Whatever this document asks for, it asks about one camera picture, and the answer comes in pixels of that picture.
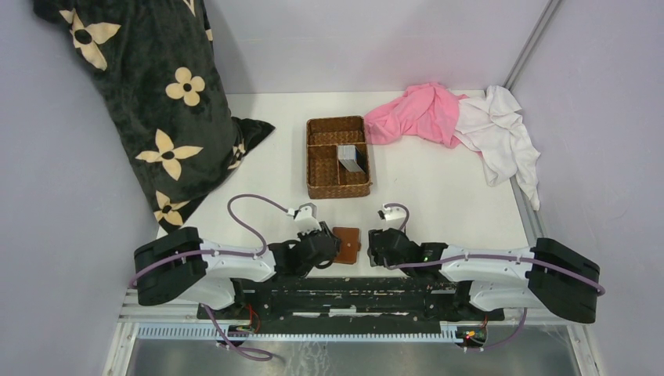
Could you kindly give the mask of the brown leather card holder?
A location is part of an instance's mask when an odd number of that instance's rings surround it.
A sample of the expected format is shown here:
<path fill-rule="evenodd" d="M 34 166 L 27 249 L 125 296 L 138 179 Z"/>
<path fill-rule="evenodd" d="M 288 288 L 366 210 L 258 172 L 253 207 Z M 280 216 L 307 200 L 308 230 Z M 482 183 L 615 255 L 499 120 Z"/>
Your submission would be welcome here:
<path fill-rule="evenodd" d="M 334 227 L 333 234 L 341 241 L 334 263 L 353 265 L 357 263 L 361 248 L 361 231 L 353 227 Z"/>

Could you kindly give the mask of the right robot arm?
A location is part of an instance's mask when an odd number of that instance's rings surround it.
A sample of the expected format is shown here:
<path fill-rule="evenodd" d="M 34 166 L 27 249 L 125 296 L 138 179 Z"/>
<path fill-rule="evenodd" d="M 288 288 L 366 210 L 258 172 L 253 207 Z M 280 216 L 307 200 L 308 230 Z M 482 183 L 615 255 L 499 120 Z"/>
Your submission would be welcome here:
<path fill-rule="evenodd" d="M 408 277 L 460 285 L 452 299 L 463 320 L 495 309 L 547 309 L 564 320 L 593 324 L 605 293 L 600 266 L 562 243 L 541 237 L 533 247 L 482 250 L 446 243 L 417 244 L 401 230 L 371 230 L 375 266 Z"/>

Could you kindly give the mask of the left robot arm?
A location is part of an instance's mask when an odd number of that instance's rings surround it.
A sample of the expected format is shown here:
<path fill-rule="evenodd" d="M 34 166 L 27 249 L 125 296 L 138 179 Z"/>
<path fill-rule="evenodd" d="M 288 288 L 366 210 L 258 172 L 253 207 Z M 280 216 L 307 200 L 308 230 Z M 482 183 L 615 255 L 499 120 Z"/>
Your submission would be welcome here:
<path fill-rule="evenodd" d="M 130 286 L 141 306 L 180 299 L 234 319 L 247 306 L 239 292 L 241 280 L 262 284 L 303 279 L 313 269 L 330 266 L 341 245 L 325 222 L 294 240 L 268 244 L 264 252 L 222 246 L 201 238 L 197 228 L 184 227 L 135 250 Z"/>

